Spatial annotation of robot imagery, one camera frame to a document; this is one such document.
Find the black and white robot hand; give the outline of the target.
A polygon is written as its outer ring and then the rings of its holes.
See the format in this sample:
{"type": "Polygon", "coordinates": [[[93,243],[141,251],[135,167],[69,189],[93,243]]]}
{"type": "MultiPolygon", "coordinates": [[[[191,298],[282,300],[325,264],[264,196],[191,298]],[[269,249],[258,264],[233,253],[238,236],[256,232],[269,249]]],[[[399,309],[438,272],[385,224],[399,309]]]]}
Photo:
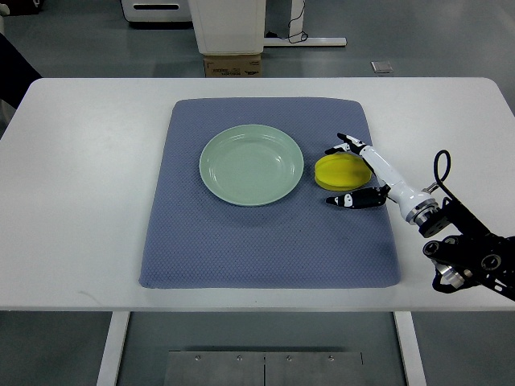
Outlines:
{"type": "Polygon", "coordinates": [[[439,211],[439,205],[431,194],[408,184],[401,174],[391,166],[375,149],[352,136],[339,133],[343,142],[325,151],[325,154],[352,152],[361,157],[375,177],[382,181],[382,187],[358,189],[337,197],[329,197],[326,202],[348,209],[377,207],[391,199],[398,204],[402,218],[409,224],[423,224],[439,211]]]}

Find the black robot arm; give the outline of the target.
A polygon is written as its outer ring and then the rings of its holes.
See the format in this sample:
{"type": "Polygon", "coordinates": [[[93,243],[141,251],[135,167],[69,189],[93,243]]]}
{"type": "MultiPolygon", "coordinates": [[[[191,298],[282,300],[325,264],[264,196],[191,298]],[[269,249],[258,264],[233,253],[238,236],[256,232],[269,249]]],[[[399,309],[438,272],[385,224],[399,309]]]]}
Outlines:
{"type": "Polygon", "coordinates": [[[514,299],[514,238],[493,234],[444,185],[451,169],[451,156],[440,150],[433,163],[435,182],[444,193],[442,206],[430,209],[417,221],[419,232],[432,237],[447,225],[454,225],[458,235],[427,242],[422,253],[435,265],[434,290],[453,294],[482,285],[510,300],[514,299]]]}

